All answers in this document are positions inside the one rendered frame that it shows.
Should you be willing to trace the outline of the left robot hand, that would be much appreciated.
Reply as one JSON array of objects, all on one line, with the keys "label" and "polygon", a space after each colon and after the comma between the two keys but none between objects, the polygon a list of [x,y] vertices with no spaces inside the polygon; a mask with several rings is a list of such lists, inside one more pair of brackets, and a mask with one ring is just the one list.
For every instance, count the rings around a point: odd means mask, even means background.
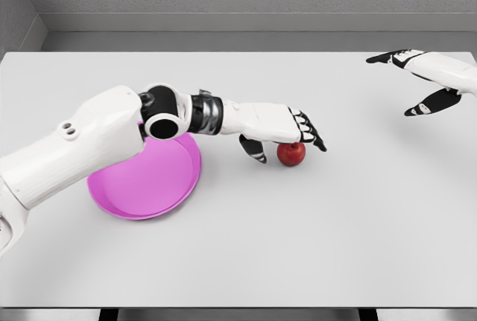
[{"label": "left robot hand", "polygon": [[252,104],[251,116],[239,134],[239,142],[250,157],[262,164],[267,163],[264,142],[313,144],[327,151],[311,119],[303,111],[282,104]]}]

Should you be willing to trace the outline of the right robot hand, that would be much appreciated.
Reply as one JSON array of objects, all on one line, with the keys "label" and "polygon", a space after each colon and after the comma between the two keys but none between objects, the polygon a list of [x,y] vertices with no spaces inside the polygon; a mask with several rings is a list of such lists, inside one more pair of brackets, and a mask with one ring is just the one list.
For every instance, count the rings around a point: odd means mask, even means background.
[{"label": "right robot hand", "polygon": [[392,64],[400,69],[409,71],[414,76],[434,82],[442,89],[430,94],[417,105],[407,109],[407,117],[431,115],[448,109],[461,101],[461,88],[465,82],[463,71],[473,66],[453,57],[434,51],[419,51],[403,49],[390,51],[366,59],[369,64]]}]

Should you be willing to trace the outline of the red apple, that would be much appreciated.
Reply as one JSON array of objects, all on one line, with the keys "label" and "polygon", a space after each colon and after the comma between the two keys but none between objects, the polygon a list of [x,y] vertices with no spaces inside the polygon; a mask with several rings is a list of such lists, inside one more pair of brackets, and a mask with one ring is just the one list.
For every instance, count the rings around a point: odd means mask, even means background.
[{"label": "red apple", "polygon": [[302,142],[295,142],[290,144],[278,144],[277,158],[287,167],[294,167],[299,165],[306,156],[306,147]]}]

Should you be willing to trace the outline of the pink plate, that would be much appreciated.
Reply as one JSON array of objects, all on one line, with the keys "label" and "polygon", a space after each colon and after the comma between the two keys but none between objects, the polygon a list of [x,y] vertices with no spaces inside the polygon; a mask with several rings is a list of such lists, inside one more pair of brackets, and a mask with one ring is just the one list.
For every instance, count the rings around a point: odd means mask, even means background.
[{"label": "pink plate", "polygon": [[145,140],[141,153],[97,171],[87,186],[97,206],[126,220],[159,217],[178,207],[195,189],[201,154],[191,134]]}]

